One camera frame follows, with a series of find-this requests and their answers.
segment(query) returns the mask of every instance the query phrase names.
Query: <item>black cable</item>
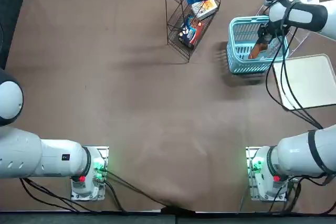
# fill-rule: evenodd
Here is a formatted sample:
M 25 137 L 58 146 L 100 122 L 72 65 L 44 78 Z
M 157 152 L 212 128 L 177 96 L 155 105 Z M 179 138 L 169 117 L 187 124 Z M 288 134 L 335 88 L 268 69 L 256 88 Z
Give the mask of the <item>black cable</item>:
M 126 210 L 121 206 L 120 201 L 117 197 L 117 193 L 116 193 L 115 189 L 113 188 L 113 186 L 108 181 L 105 181 L 105 184 L 111 189 L 113 197 L 114 197 L 114 201 L 115 201 L 115 203 L 118 207 L 118 210 L 120 210 L 122 212 L 126 212 Z
M 284 30 L 282 30 L 282 36 L 284 37 L 285 36 L 285 32 L 284 32 Z M 319 130 L 321 130 L 321 129 L 323 129 L 323 127 L 322 127 L 322 125 L 318 122 L 318 121 L 316 121 L 316 119 L 313 117 L 313 116 L 311 116 L 304 108 L 303 108 L 303 106 L 301 105 L 301 103 L 299 103 L 299 101 L 298 101 L 298 99 L 296 98 L 296 96 L 294 95 L 294 93 L 293 93 L 293 90 L 292 90 L 292 88 L 291 88 L 291 86 L 290 86 L 290 84 L 289 84 L 289 80 L 288 80 L 288 75 L 287 75 L 287 68 L 286 68 L 286 59 L 285 59 L 285 55 L 283 55 L 282 56 L 283 58 L 282 58 L 282 64 L 283 64 L 283 69 L 284 69 L 284 71 L 285 71 L 285 78 L 286 78 L 286 82 L 287 82 L 287 86 L 288 86 L 288 89 L 289 89 L 289 92 L 291 93 L 291 95 L 292 95 L 292 97 L 294 98 L 294 100 L 295 100 L 295 102 L 297 103 L 297 105 L 300 107 L 300 109 L 315 123 L 315 125 L 317 126 L 317 128 L 319 129 Z
M 73 209 L 66 208 L 66 207 L 63 207 L 63 206 L 60 206 L 60 205 L 56 205 L 56 204 L 52 204 L 52 203 L 48 203 L 48 202 L 45 202 L 45 201 L 43 201 L 43 200 L 41 200 L 41 199 L 36 198 L 36 197 L 35 197 L 34 195 L 32 195 L 31 192 L 28 190 L 28 188 L 26 187 L 26 185 L 25 185 L 23 179 L 20 178 L 20 182 L 21 182 L 21 184 L 22 184 L 22 186 L 23 186 L 23 189 L 26 191 L 26 193 L 27 193 L 31 198 L 33 198 L 34 200 L 36 200 L 36 201 L 38 201 L 38 202 L 40 202 L 40 203 L 43 203 L 43 204 L 52 206 L 52 207 L 58 207 L 58 208 L 61 208 L 61 209 L 64 209 L 64 210 L 68 210 L 68 211 L 71 211 L 71 212 L 76 212 L 76 211 L 74 211 Z
M 287 53 L 287 51 L 288 51 L 288 49 L 289 49 L 290 44 L 292 43 L 292 41 L 293 41 L 293 39 L 294 39 L 294 37 L 295 37 L 295 34 L 296 34 L 297 30 L 298 30 L 298 28 L 296 27 L 296 28 L 295 28 L 295 31 L 294 31 L 294 33 L 293 33 L 293 36 L 291 37 L 291 39 L 290 39 L 290 41 L 289 41 L 289 44 L 288 44 L 286 50 L 282 52 L 282 64 L 281 64 L 281 71 L 280 71 L 280 86 L 281 86 L 282 92 L 284 93 L 285 96 L 286 96 L 286 93 L 285 93 L 285 90 L 284 90 L 284 85 L 282 84 L 282 72 L 283 72 L 283 68 L 284 68 L 284 62 L 285 62 L 285 60 L 286 60 L 286 59 L 285 59 L 285 55 L 286 55 L 286 53 Z M 307 121 L 309 121 L 309 123 L 310 123 L 312 126 L 314 126 L 314 127 L 316 127 L 316 128 L 319 128 L 319 125 L 316 125 L 316 123 L 315 123 L 314 121 L 311 121 L 311 120 L 310 120 L 309 118 L 307 118 L 303 113 L 301 113 L 300 111 L 296 111 L 296 112 L 297 112 L 299 115 L 301 115 L 303 118 L 305 118 Z
M 137 192 L 137 193 L 139 193 L 139 194 L 142 194 L 143 196 L 146 196 L 148 199 L 151 199 L 152 201 L 154 201 L 154 202 L 156 202 L 156 203 L 159 203 L 159 204 L 161 204 L 161 205 L 163 205 L 163 206 L 165 206 L 165 207 L 168 207 L 167 204 L 162 203 L 162 202 L 160 202 L 160 201 L 154 199 L 154 198 L 151 197 L 150 195 L 146 194 L 144 191 L 142 191 L 142 190 L 136 188 L 135 186 L 133 186 L 132 184 L 128 183 L 126 180 L 122 179 L 122 178 L 119 177 L 118 175 L 116 175 L 116 174 L 110 172 L 109 170 L 101 169 L 101 171 L 103 171 L 103 172 L 107 172 L 108 174 L 112 175 L 113 177 L 119 179 L 120 181 L 122 181 L 123 183 L 125 183 L 126 185 L 128 185 L 129 187 L 131 187 L 135 192 Z
M 275 0 L 272 2 L 272 4 L 270 6 L 267 6 L 267 8 L 263 11 L 263 14 L 265 14 L 265 11 L 267 11 L 268 9 L 270 9 L 273 5 L 275 5 L 277 2 L 280 2 L 281 0 Z
M 294 195 L 294 198 L 293 198 L 293 201 L 292 203 L 290 204 L 290 206 L 285 210 L 285 212 L 292 212 L 293 209 L 294 209 L 294 206 L 300 196 L 300 193 L 301 193 L 301 182 L 306 179 L 306 180 L 309 180 L 310 182 L 314 183 L 315 185 L 317 186 L 325 186 L 327 184 L 320 184 L 320 183 L 317 183 L 315 182 L 314 180 L 312 180 L 312 178 L 314 179 L 318 179 L 318 178 L 321 178 L 325 176 L 325 173 L 322 173 L 321 175 L 317 176 L 317 177 L 312 177 L 312 176 L 307 176 L 307 175 L 302 175 L 302 178 L 298 181 L 298 186 L 295 190 L 295 195 Z
M 292 179 L 294 179 L 294 178 L 301 178 L 301 179 L 299 180 L 299 182 L 298 182 L 298 186 L 297 186 L 297 189 L 296 189 L 296 192 L 295 192 L 294 200 L 292 201 L 292 203 L 291 203 L 291 205 L 289 206 L 288 209 L 290 209 L 290 208 L 293 209 L 293 207 L 294 207 L 294 205 L 295 205 L 295 203 L 296 203 L 296 200 L 299 198 L 299 195 L 300 195 L 300 192 L 301 192 L 301 182 L 302 182 L 302 180 L 307 179 L 307 180 L 313 182 L 314 184 L 316 184 L 316 185 L 318 185 L 318 186 L 324 186 L 324 184 L 319 184 L 319 183 L 317 183 L 317 182 L 315 182 L 315 181 L 312 180 L 312 178 L 313 178 L 313 179 L 319 179 L 319 178 L 321 178 L 321 177 L 323 177 L 323 176 L 325 176 L 325 173 L 322 173 L 321 175 L 319 175 L 319 176 L 317 176 L 317 177 L 308 176 L 308 175 L 298 175 L 298 176 L 292 176 L 292 177 L 290 177 L 289 179 L 287 179 L 287 181 L 290 181 L 290 180 L 292 180 Z M 276 195 L 275 195 L 275 197 L 274 197 L 274 200 L 272 201 L 272 204 L 271 204 L 271 206 L 270 206 L 268 212 L 271 212 L 271 211 L 272 211 L 272 208 L 273 208 L 273 205 L 274 205 L 274 203 L 275 203 L 275 201 L 276 201 L 276 198 L 278 197 L 278 195 L 279 195 L 280 191 L 282 190 L 282 188 L 283 188 L 283 186 L 281 186 L 281 187 L 279 188 L 279 190 L 277 191 L 277 193 L 276 193 Z
M 51 191 L 49 191 L 47 188 L 43 187 L 43 186 L 39 186 L 39 185 L 35 185 L 35 182 L 33 182 L 30 179 L 23 179 L 28 185 L 30 185 L 31 187 L 35 188 L 38 191 L 41 191 L 42 193 L 48 194 L 52 197 L 58 198 L 57 195 L 53 194 Z M 60 201 L 62 201 L 64 204 L 66 204 L 67 206 L 69 206 L 70 208 L 72 208 L 74 211 L 78 210 L 76 208 L 74 208 L 72 205 L 70 205 L 69 203 L 65 202 L 65 200 L 59 198 Z
M 47 195 L 52 196 L 52 197 L 54 197 L 54 198 L 57 198 L 57 199 L 59 199 L 59 200 L 65 200 L 65 201 L 67 201 L 67 202 L 70 202 L 70 203 L 72 203 L 72 204 L 74 204 L 74 205 L 76 205 L 76 206 L 79 206 L 79 207 L 83 208 L 83 209 L 86 210 L 86 211 L 89 211 L 89 212 L 92 213 L 92 214 L 98 214 L 98 213 L 99 213 L 99 212 L 97 212 L 97 211 L 94 211 L 94 210 L 91 210 L 91 209 L 89 209 L 89 208 L 86 208 L 85 206 L 83 206 L 83 205 L 81 205 L 81 204 L 75 202 L 74 200 L 71 200 L 71 199 L 68 199 L 68 198 L 65 198 L 65 197 L 58 196 L 58 195 L 54 194 L 53 192 L 51 192 L 50 190 L 48 190 L 47 188 L 45 188 L 45 187 L 39 185 L 38 183 L 32 181 L 32 180 L 29 179 L 29 178 L 25 178 L 24 181 L 25 181 L 26 183 L 28 183 L 29 185 L 31 185 L 32 187 L 34 187 L 35 189 L 37 189 L 38 191 L 44 193 L 44 194 L 47 194 Z
M 264 13 L 265 13 L 265 11 L 266 10 L 268 10 L 269 8 L 271 8 L 274 4 L 276 4 L 277 2 L 279 2 L 279 1 L 281 1 L 281 0 L 276 0 L 276 1 L 274 1 L 270 6 L 268 6 L 265 10 L 264 10 Z M 290 44 L 291 44 L 291 42 L 293 41 L 293 38 L 294 38 L 294 35 L 292 36 L 292 38 L 291 38 L 291 40 L 290 40 L 290 42 L 289 42 L 289 44 L 288 44 L 288 47 L 287 47 L 287 49 L 286 49 L 286 51 L 285 52 L 287 52 L 287 50 L 289 49 L 289 46 L 290 46 Z M 286 108 L 283 104 L 281 104 L 278 100 L 276 100 L 274 97 L 273 97 L 273 95 L 270 93 L 270 91 L 269 91 L 269 89 L 268 89 L 268 76 L 269 76 L 269 72 L 270 72 L 270 69 L 271 69 L 271 67 L 273 66 L 273 64 L 274 64 L 274 62 L 275 62 L 275 59 L 276 59 L 276 57 L 278 56 L 278 54 L 279 54 L 279 51 L 280 51 L 280 49 L 282 48 L 282 50 L 284 50 L 284 42 L 285 42 L 285 35 L 284 35 L 284 30 L 283 30 L 283 28 L 282 28 L 282 41 L 281 41 L 281 43 L 280 43 L 280 45 L 279 45 L 279 48 L 278 48 L 278 50 L 277 50 L 277 52 L 276 52 L 276 54 L 275 54 L 275 56 L 274 56 L 274 58 L 273 58 L 273 60 L 272 60 L 272 62 L 271 62 L 271 64 L 270 64 L 270 66 L 269 66 L 269 68 L 268 68 L 268 70 L 267 70 L 267 73 L 266 73 L 266 82 L 265 82 L 265 85 L 266 85 L 266 91 L 267 91 L 267 93 L 269 94 L 269 96 L 278 104 L 278 105 L 280 105 L 283 109 L 285 109 L 286 111 L 289 111 L 289 112 L 291 112 L 292 114 L 294 114 L 294 115 L 296 115 L 297 117 L 299 117 L 299 118 L 301 118 L 301 119 L 303 119 L 304 121 L 306 121 L 307 123 L 309 123 L 309 124 L 311 124 L 311 125 L 313 125 L 314 127 L 316 127 L 316 128 L 318 128 L 318 129 L 320 129 L 320 127 L 322 127 L 309 113 L 307 113 L 306 112 L 306 110 L 304 110 L 303 109 L 303 111 L 308 115 L 308 117 L 312 120 L 310 120 L 309 118 L 307 118 L 305 115 L 303 115 L 301 112 L 299 112 L 299 111 L 297 111 L 298 112 L 298 114 L 297 113 L 295 113 L 294 111 L 292 111 L 292 110 L 288 110 L 288 108 Z
M 330 214 L 332 211 L 334 211 L 334 209 L 336 208 L 336 201 L 335 201 L 335 203 L 332 205 L 332 207 L 331 208 L 329 208 L 327 211 L 325 211 L 325 212 L 322 212 L 320 215 L 328 215 L 328 214 Z
M 271 68 L 272 68 L 272 66 L 274 64 L 275 59 L 277 58 L 277 56 L 279 54 L 280 48 L 281 48 L 281 46 L 279 46 L 279 48 L 278 48 L 278 50 L 277 50 L 277 52 L 276 52 L 276 54 L 275 54 L 275 56 L 274 56 L 271 64 L 269 65 L 269 68 L 267 70 L 266 80 L 265 80 L 265 86 L 266 86 L 266 91 L 267 91 L 268 95 L 272 98 L 272 100 L 275 101 L 278 105 L 280 105 L 283 109 L 287 110 L 287 108 L 282 103 L 280 103 L 277 99 L 275 99 L 275 97 L 270 93 L 270 91 L 268 89 L 268 76 L 269 76 L 269 72 L 270 72 L 270 70 L 271 70 Z M 289 110 L 289 112 L 292 113 L 292 114 L 294 114 L 294 115 L 296 115 L 297 117 L 301 118 L 302 120 L 306 121 L 307 123 L 311 124 L 311 122 L 309 120 L 307 120 L 305 117 L 300 116 L 299 114 L 294 113 L 294 111 L 292 111 L 292 110 Z

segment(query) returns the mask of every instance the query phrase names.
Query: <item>red button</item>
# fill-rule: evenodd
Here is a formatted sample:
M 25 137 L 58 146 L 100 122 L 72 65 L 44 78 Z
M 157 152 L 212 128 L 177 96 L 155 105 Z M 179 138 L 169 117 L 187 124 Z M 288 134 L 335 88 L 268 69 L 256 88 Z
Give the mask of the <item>red button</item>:
M 274 180 L 275 182 L 279 182 L 279 181 L 280 181 L 280 177 L 276 175 L 276 176 L 273 177 L 273 180 Z

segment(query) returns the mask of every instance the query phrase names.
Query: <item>brown table surface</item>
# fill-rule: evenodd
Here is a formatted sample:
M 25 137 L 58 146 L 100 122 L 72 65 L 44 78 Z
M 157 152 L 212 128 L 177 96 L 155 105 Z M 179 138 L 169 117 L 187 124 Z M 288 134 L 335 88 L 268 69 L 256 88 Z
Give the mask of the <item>brown table surface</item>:
M 182 64 L 166 45 L 164 0 L 24 0 L 6 68 L 25 91 L 13 126 L 41 138 L 110 146 L 109 168 L 157 199 L 197 211 L 237 211 L 247 185 L 245 147 L 312 129 L 276 105 L 263 82 L 227 74 L 228 24 L 253 16 L 262 2 L 222 0 L 191 62 Z M 295 55 L 324 53 L 335 67 L 335 49 L 312 34 Z M 273 77 L 270 83 L 276 94 Z M 310 112 L 323 126 L 336 123 L 334 106 Z M 69 178 L 36 181 L 70 195 Z M 30 199 L 18 179 L 0 183 L 1 210 L 53 209 Z M 127 210 L 160 207 L 115 186 Z M 303 183 L 296 210 L 322 212 L 335 200 L 334 184 Z M 115 210 L 110 194 L 87 205 Z M 250 200 L 244 206 L 268 208 Z

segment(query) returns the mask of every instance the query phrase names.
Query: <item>black strap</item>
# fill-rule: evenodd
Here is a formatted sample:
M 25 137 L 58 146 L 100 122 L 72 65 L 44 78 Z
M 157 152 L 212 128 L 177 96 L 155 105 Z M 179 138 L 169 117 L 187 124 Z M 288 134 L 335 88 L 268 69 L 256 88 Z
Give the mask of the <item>black strap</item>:
M 292 2 L 290 2 L 290 5 L 287 6 L 286 10 L 285 10 L 285 14 L 284 14 L 284 18 L 281 20 L 281 25 L 280 25 L 280 29 L 283 28 L 284 24 L 285 24 L 285 20 L 288 18 L 289 12 L 292 10 L 292 8 L 298 4 L 301 3 L 301 1 L 299 0 L 293 0 Z
M 308 131 L 308 145 L 309 145 L 309 150 L 312 155 L 312 157 L 315 160 L 315 163 L 319 166 L 319 168 L 324 171 L 327 174 L 336 174 L 336 172 L 328 169 L 324 162 L 322 161 L 320 154 L 317 151 L 316 148 L 316 143 L 315 143 L 315 132 L 316 130 L 313 131 Z

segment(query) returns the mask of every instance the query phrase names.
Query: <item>green light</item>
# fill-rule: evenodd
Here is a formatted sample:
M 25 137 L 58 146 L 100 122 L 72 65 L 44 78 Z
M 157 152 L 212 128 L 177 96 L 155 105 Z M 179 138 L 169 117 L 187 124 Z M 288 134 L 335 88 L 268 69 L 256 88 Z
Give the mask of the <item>green light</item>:
M 94 167 L 96 170 L 102 170 L 102 169 L 104 169 L 104 165 L 101 164 L 101 162 L 94 162 L 93 167 Z
M 253 170 L 256 173 L 259 173 L 261 171 L 261 168 L 263 167 L 264 159 L 262 157 L 256 157 L 253 159 Z

